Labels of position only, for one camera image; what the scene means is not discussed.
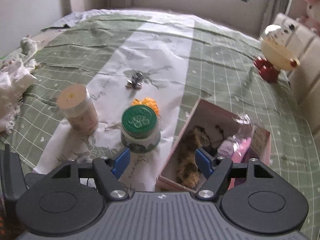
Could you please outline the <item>purple fluffy scrunchie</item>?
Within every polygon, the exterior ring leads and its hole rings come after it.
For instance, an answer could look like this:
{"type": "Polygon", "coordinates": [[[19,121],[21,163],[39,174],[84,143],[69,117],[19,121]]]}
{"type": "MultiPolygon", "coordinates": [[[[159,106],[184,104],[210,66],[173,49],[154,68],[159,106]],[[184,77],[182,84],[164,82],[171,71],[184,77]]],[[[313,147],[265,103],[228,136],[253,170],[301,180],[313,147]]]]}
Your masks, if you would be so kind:
{"type": "Polygon", "coordinates": [[[225,158],[231,158],[237,150],[238,145],[232,138],[227,138],[217,149],[217,155],[225,158]]]}

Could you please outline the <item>brown leopard scrunchie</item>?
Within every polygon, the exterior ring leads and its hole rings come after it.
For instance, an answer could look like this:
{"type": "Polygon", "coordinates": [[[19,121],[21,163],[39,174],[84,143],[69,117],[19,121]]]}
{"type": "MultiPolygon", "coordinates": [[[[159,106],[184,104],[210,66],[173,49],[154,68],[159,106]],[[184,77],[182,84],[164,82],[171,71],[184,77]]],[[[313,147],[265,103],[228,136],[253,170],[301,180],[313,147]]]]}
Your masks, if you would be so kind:
{"type": "Polygon", "coordinates": [[[200,171],[196,165],[195,151],[203,146],[202,140],[207,142],[203,127],[195,126],[181,138],[177,151],[176,180],[179,184],[192,190],[196,189],[200,182],[200,171]]]}

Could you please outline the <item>pink item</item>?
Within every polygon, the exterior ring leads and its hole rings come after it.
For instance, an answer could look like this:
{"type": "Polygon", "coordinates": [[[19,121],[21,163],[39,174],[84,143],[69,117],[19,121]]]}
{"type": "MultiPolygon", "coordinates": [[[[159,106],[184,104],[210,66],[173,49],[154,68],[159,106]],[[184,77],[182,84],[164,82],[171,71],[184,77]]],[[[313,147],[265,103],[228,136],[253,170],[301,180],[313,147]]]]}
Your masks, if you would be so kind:
{"type": "Polygon", "coordinates": [[[253,134],[254,125],[252,120],[247,114],[241,115],[235,119],[239,124],[238,131],[228,138],[232,138],[237,142],[238,148],[230,158],[234,163],[240,163],[244,159],[248,149],[250,148],[253,134]]]}

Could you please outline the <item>orange flower hair accessory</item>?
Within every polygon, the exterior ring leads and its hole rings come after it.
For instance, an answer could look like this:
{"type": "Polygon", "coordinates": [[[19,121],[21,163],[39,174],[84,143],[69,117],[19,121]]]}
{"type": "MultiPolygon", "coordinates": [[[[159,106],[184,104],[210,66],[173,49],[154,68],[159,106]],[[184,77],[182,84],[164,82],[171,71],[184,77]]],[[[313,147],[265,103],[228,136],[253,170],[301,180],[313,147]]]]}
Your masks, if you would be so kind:
{"type": "Polygon", "coordinates": [[[144,106],[148,106],[151,109],[153,109],[153,111],[156,113],[157,116],[160,116],[160,111],[159,111],[159,107],[157,105],[156,100],[150,98],[150,97],[145,97],[143,100],[139,100],[139,99],[134,99],[131,102],[132,106],[137,106],[137,105],[144,105],[144,106]]]}

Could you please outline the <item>silver metal hair clip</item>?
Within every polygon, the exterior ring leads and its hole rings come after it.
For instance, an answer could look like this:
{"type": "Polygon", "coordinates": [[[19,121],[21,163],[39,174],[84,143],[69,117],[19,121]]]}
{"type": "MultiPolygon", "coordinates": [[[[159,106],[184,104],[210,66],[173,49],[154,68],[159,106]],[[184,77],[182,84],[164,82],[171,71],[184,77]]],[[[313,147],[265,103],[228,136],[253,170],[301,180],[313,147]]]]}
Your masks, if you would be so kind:
{"type": "Polygon", "coordinates": [[[142,72],[132,72],[130,78],[127,79],[126,87],[132,89],[141,89],[144,75],[142,72]]]}

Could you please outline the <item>green-lid glass jar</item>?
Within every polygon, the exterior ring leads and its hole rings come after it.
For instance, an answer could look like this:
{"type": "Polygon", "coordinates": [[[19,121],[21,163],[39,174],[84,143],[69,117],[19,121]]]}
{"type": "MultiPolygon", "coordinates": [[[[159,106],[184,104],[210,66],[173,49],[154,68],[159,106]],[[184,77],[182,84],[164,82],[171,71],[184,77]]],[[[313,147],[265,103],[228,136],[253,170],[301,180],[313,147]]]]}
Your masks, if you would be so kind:
{"type": "Polygon", "coordinates": [[[121,142],[133,153],[148,153],[161,139],[155,111],[146,105],[127,108],[121,117],[121,142]]]}

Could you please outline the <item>pink cardboard box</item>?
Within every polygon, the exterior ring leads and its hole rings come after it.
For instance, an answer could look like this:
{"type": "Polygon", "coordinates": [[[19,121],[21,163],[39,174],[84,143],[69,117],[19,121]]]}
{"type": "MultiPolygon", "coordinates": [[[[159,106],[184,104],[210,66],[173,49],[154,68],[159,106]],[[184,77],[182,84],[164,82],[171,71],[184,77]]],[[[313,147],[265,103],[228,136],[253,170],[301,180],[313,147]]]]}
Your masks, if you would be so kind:
{"type": "MultiPolygon", "coordinates": [[[[187,122],[183,125],[182,130],[178,134],[178,138],[173,146],[169,159],[165,163],[165,166],[157,179],[157,187],[164,189],[165,191],[196,192],[206,181],[202,173],[200,173],[200,182],[194,190],[182,186],[176,180],[178,164],[176,148],[181,138],[195,126],[203,127],[208,141],[204,142],[202,140],[203,146],[199,148],[204,149],[213,158],[216,158],[218,157],[217,149],[222,142],[238,131],[239,124],[235,122],[235,119],[241,115],[244,115],[244,113],[234,114],[213,103],[199,99],[187,118],[187,122]]],[[[253,122],[254,134],[250,148],[240,163],[247,163],[249,159],[256,158],[268,165],[271,155],[271,133],[264,127],[259,119],[250,115],[248,116],[253,122]]]]}

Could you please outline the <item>beige-lid paper jar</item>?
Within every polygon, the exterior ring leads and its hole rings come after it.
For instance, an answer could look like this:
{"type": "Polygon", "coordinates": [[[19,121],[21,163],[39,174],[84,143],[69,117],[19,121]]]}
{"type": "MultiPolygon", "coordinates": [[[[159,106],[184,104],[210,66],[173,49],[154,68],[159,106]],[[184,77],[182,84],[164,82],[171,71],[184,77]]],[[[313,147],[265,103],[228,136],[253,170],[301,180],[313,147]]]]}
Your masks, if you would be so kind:
{"type": "Polygon", "coordinates": [[[76,132],[88,135],[97,129],[97,111],[85,85],[68,86],[57,97],[56,103],[76,132]]]}

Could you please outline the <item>green checked bed cover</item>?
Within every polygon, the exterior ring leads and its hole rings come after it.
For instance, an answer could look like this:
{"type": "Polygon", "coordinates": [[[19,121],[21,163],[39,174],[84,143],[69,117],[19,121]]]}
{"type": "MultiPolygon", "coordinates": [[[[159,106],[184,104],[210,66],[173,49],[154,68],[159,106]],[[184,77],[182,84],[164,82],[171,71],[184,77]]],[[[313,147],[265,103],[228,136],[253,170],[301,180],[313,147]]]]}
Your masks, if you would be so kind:
{"type": "Polygon", "coordinates": [[[47,173],[64,160],[112,156],[122,148],[120,119],[133,99],[150,97],[160,111],[159,145],[134,154],[122,176],[132,190],[151,191],[199,99],[259,119],[271,133],[270,167],[306,196],[302,231],[319,239],[319,156],[285,75],[266,83],[253,65],[259,42],[195,16],[104,10],[60,31],[36,55],[37,81],[25,92],[11,134],[24,172],[47,173]],[[142,72],[141,89],[126,87],[142,72]],[[56,99],[70,85],[87,86],[99,116],[93,135],[77,138],[56,99]]]}

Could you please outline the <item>white lace cloth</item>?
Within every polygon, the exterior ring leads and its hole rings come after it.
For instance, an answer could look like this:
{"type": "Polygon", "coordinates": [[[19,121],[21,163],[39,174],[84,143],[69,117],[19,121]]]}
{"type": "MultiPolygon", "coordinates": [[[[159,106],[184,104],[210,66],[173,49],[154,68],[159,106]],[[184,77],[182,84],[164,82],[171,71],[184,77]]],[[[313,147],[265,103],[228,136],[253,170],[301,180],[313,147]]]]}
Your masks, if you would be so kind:
{"type": "Polygon", "coordinates": [[[37,78],[33,76],[37,62],[31,60],[24,64],[22,60],[10,61],[1,69],[1,132],[7,134],[15,126],[19,115],[23,93],[33,85],[37,78]]]}

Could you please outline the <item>cream round-head toy figure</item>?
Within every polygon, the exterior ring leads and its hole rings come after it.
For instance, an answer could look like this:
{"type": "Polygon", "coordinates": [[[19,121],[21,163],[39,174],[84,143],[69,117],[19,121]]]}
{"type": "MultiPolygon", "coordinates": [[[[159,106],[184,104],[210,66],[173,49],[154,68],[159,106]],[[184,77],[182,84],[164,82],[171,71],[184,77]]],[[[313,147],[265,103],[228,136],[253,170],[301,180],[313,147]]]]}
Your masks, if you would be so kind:
{"type": "Polygon", "coordinates": [[[268,83],[276,83],[282,70],[295,70],[300,66],[299,59],[293,50],[287,46],[295,26],[271,24],[268,25],[260,35],[260,47],[263,57],[254,60],[259,75],[268,83]]]}

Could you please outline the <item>small grey plush toy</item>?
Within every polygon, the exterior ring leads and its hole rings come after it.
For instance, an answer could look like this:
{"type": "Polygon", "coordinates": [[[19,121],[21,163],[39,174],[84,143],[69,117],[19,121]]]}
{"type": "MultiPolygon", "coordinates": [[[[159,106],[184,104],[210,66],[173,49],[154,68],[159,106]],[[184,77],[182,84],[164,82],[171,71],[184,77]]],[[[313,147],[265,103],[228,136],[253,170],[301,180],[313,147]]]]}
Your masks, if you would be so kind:
{"type": "Polygon", "coordinates": [[[24,37],[21,39],[20,47],[22,50],[22,54],[31,55],[31,54],[37,52],[38,43],[29,37],[24,37]]]}

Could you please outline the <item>pink plush bunny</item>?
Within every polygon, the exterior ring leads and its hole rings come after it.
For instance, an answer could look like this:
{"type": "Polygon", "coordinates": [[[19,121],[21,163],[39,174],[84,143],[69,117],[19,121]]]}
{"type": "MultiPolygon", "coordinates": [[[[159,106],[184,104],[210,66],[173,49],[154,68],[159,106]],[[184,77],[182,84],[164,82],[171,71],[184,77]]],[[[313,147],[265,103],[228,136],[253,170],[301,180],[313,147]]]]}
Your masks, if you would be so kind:
{"type": "Polygon", "coordinates": [[[320,3],[319,0],[304,0],[306,1],[306,13],[296,21],[319,36],[320,29],[320,3]]]}

